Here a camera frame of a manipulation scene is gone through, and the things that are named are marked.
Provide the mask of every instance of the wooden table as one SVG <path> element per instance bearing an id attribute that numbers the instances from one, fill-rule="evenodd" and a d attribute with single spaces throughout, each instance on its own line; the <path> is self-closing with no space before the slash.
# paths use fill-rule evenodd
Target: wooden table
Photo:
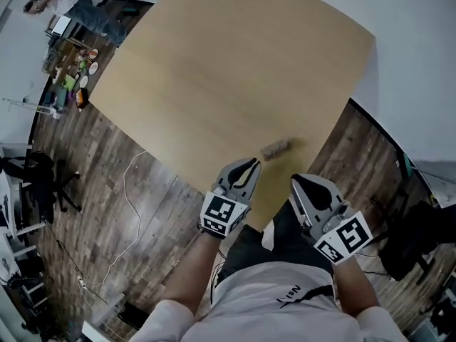
<path id="1" fill-rule="evenodd" d="M 248 218 L 262 229 L 325 143 L 373 39 L 320 0 L 160 0 L 90 101 L 201 192 L 226 164 L 292 137 L 263 165 Z"/>

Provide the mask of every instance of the wooden floor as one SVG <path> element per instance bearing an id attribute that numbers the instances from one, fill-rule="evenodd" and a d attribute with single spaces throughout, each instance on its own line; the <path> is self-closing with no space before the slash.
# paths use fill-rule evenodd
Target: wooden floor
<path id="1" fill-rule="evenodd" d="M 81 179 L 67 190 L 83 211 L 69 209 L 64 214 L 57 210 L 54 224 L 33 235 L 46 265 L 46 288 L 58 321 L 67 338 L 76 340 L 84 318 L 90 318 L 90 306 L 78 288 L 79 272 L 58 248 L 54 234 L 65 244 L 89 285 L 102 282 L 109 264 L 137 236 L 138 219 L 124 198 L 123 173 L 143 149 L 93 106 L 79 113 L 74 103 L 69 103 L 59 121 L 39 118 L 33 148 L 54 160 L 65 160 L 68 173 L 81 173 Z M 370 198 L 375 195 L 387 204 L 393 197 L 401 181 L 395 161 L 394 147 L 348 104 L 310 172 L 334 181 L 353 208 L 363 212 L 375 235 L 384 224 L 379 222 L 380 215 Z M 106 299 L 124 292 L 130 303 L 150 312 L 167 277 L 197 235 L 203 197 L 147 153 L 130 168 L 126 186 L 141 216 L 140 237 L 113 267 L 104 285 L 95 290 Z M 428 197 L 416 176 L 405 188 L 411 194 L 411 204 Z M 376 255 L 378 250 L 363 252 Z M 403 330 L 417 323 L 428 297 L 456 262 L 452 246 L 439 247 L 435 257 L 434 272 L 421 286 L 415 285 L 420 275 L 417 267 L 401 282 L 368 275 L 380 302 Z M 384 272 L 378 258 L 359 256 L 359 262 L 366 271 Z M 90 295 L 86 298 L 91 304 L 100 303 Z M 108 326 L 125 339 L 134 333 L 116 317 Z M 120 341 L 111 331 L 106 333 Z"/>

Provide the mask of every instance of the white desk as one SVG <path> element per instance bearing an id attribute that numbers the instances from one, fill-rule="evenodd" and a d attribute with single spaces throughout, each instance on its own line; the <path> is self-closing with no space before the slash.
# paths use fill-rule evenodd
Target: white desk
<path id="1" fill-rule="evenodd" d="M 0 145 L 0 157 L 4 157 L 4 148 L 11 148 L 11 149 L 29 149 L 31 148 L 30 145 L 5 145 L 2 144 Z M 20 195 L 19 195 L 19 184 L 18 186 L 15 186 L 13 182 L 11 181 L 11 178 L 5 174 L 4 171 L 0 173 L 0 203 L 2 206 L 2 212 L 4 214 L 4 217 L 6 219 L 6 222 L 8 223 L 8 232 L 11 233 L 13 238 L 17 238 L 17 236 L 20 236 L 21 234 L 27 233 L 34 231 L 38 228 L 42 228 L 46 226 L 46 223 L 38 223 L 34 224 L 30 227 L 23 228 L 19 231 L 16 230 L 16 220 L 14 217 L 14 203 L 15 202 L 20 202 Z"/>

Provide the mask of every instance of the man in white shirt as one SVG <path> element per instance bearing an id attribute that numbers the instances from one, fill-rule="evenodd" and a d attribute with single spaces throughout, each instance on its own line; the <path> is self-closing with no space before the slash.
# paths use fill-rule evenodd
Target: man in white shirt
<path id="1" fill-rule="evenodd" d="M 116 46 L 127 36 L 126 28 L 110 18 L 104 10 L 94 6 L 92 0 L 30 0 L 24 12 L 34 15 L 46 8 L 57 16 L 65 15 L 73 19 L 95 33 L 105 34 Z"/>
<path id="2" fill-rule="evenodd" d="M 272 251 L 261 245 L 262 233 L 244 226 L 219 274 L 210 312 L 196 321 L 220 245 L 220 239 L 200 235 L 130 342 L 406 341 L 357 261 L 332 267 L 302 237 L 288 201 L 274 226 Z"/>

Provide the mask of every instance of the person's right arm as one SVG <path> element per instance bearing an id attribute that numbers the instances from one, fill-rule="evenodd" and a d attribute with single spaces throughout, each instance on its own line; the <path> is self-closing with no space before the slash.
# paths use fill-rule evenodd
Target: person's right arm
<path id="1" fill-rule="evenodd" d="M 342 310 L 356 317 L 372 306 L 380 306 L 375 291 L 355 257 L 336 265 L 337 290 Z"/>

